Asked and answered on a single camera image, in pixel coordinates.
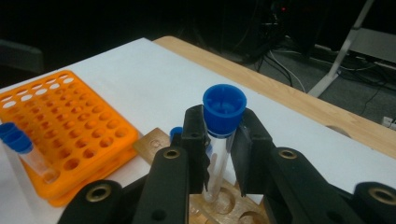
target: screw hole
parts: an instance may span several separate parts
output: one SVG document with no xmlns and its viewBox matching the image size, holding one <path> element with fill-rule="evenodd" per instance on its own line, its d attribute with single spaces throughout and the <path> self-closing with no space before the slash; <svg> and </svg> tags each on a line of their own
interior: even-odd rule
<svg viewBox="0 0 396 224">
<path fill-rule="evenodd" d="M 90 203 L 97 203 L 107 198 L 111 193 L 111 187 L 108 184 L 101 184 L 91 188 L 85 199 Z"/>
<path fill-rule="evenodd" d="M 389 205 L 396 205 L 396 195 L 386 189 L 371 188 L 369 189 L 370 195 L 377 201 Z"/>
<path fill-rule="evenodd" d="M 166 159 L 174 159 L 180 155 L 180 152 L 176 149 L 168 149 L 163 153 L 163 156 Z"/>
<path fill-rule="evenodd" d="M 279 151 L 279 156 L 281 156 L 284 159 L 288 159 L 288 160 L 294 160 L 297 158 L 297 154 L 294 153 L 293 151 L 290 150 L 281 150 Z"/>
</svg>

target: clear plastic tube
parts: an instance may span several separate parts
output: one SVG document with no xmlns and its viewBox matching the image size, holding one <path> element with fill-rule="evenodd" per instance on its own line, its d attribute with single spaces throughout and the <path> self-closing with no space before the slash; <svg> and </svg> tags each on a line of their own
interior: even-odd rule
<svg viewBox="0 0 396 224">
<path fill-rule="evenodd" d="M 50 184 L 59 177 L 59 173 L 50 166 L 35 146 L 33 146 L 29 153 L 19 154 L 19 156 L 36 174 L 41 176 L 46 183 Z"/>
<path fill-rule="evenodd" d="M 224 172 L 230 157 L 231 146 L 233 145 L 233 137 L 234 133 L 228 137 L 215 137 L 209 134 L 210 146 L 206 154 L 210 159 L 210 165 L 207 168 L 210 177 L 207 191 L 204 190 L 203 192 L 205 200 L 209 203 L 213 203 L 219 197 Z"/>
<path fill-rule="evenodd" d="M 203 100 L 204 120 L 210 138 L 206 150 L 210 159 L 209 181 L 203 195 L 207 202 L 213 203 L 219 197 L 234 133 L 245 111 L 247 98 L 236 87 L 219 84 L 207 89 Z"/>
<path fill-rule="evenodd" d="M 41 176 L 44 182 L 50 184 L 59 177 L 59 172 L 51 167 L 24 132 L 17 130 L 5 136 L 3 140 L 9 148 L 18 152 L 20 158 L 32 168 L 37 175 Z"/>
</svg>

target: table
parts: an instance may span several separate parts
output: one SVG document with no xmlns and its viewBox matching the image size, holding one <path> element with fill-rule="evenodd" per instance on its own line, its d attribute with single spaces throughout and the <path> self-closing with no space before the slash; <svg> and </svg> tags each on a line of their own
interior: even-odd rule
<svg viewBox="0 0 396 224">
<path fill-rule="evenodd" d="M 75 72 L 142 134 L 182 125 L 185 110 L 201 104 L 208 87 L 233 84 L 245 93 L 247 107 L 275 144 L 302 151 L 330 183 L 349 192 L 361 181 L 396 188 L 393 131 L 174 37 L 139 39 L 62 69 Z M 343 129 L 352 139 L 325 125 Z M 63 209 L 37 198 L 14 154 L 0 149 L 0 168 L 0 200 L 7 202 L 0 204 L 0 223 L 58 220 Z M 109 179 L 126 186 L 148 170 L 137 157 Z M 231 162 L 226 178 L 235 181 Z"/>
</svg>

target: dark background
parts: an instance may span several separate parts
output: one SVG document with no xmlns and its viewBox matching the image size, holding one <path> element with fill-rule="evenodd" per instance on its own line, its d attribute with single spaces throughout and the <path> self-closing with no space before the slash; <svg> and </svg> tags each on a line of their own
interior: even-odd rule
<svg viewBox="0 0 396 224">
<path fill-rule="evenodd" d="M 41 49 L 44 72 L 137 38 L 154 40 L 165 35 L 254 61 L 284 35 L 289 35 L 305 54 L 316 43 L 338 50 L 363 3 L 364 0 L 3 0 L 0 38 Z M 394 8 L 396 1 L 375 1 L 364 25 L 396 34 Z M 0 87 L 35 76 L 1 68 Z"/>
</svg>

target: dark floor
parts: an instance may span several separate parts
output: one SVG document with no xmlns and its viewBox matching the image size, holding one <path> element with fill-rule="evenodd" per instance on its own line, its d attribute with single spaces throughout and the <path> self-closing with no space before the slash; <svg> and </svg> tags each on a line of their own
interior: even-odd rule
<svg viewBox="0 0 396 224">
<path fill-rule="evenodd" d="M 193 7 L 187 6 L 181 0 L 121 0 L 117 4 L 91 0 L 83 3 L 3 1 L 0 3 L 0 39 L 41 49 L 44 56 L 43 72 L 50 72 L 137 38 L 153 40 L 174 35 L 230 60 L 243 62 L 245 66 L 288 85 L 291 79 L 294 88 L 302 91 L 303 85 L 305 91 L 309 91 L 327 74 L 336 52 L 312 51 L 309 58 L 295 52 L 301 52 L 301 49 L 290 39 L 263 45 L 262 38 L 255 38 L 262 35 L 261 30 L 252 28 L 256 27 L 253 26 L 256 23 L 260 27 L 260 20 L 257 21 L 256 17 L 238 17 L 235 14 L 243 11 L 242 14 L 249 15 L 251 7 L 248 6 L 255 2 L 247 1 L 246 8 L 236 7 L 236 11 L 229 10 L 232 12 L 229 17 L 232 22 L 227 24 L 231 25 L 222 26 L 225 23 L 222 21 L 224 18 L 217 16 L 218 5 L 209 10 L 194 1 L 189 2 Z M 266 48 L 256 50 L 255 46 Z M 266 57 L 257 54 L 268 49 L 273 49 L 272 55 L 268 51 Z M 302 85 L 295 77 L 286 77 L 288 72 L 276 64 L 273 56 L 297 76 Z M 341 70 L 342 75 L 320 98 L 378 123 L 384 116 L 396 118 L 396 73 L 373 62 L 372 59 L 357 60 L 355 55 L 348 57 L 343 64 L 346 69 Z M 36 75 L 38 74 L 0 66 L 0 88 Z"/>
</svg>

